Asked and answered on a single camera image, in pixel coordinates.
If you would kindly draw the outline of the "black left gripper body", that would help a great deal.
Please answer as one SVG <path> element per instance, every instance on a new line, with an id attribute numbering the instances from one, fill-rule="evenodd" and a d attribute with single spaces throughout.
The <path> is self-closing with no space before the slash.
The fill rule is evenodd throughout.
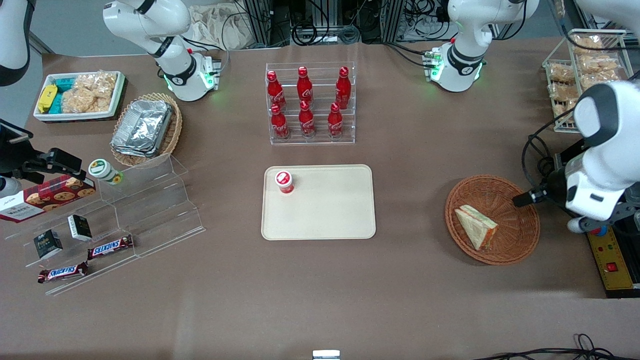
<path id="1" fill-rule="evenodd" d="M 565 169 L 556 169 L 546 177 L 546 195 L 556 203 L 567 201 L 567 180 Z"/>

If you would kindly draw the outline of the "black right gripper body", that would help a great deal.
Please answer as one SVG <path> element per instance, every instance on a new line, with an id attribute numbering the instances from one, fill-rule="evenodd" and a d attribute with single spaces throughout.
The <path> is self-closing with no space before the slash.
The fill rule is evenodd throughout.
<path id="1" fill-rule="evenodd" d="M 31 144 L 34 134 L 22 127 L 2 120 L 0 130 L 0 173 L 7 178 L 23 179 L 32 183 L 43 183 L 46 170 L 42 152 Z"/>

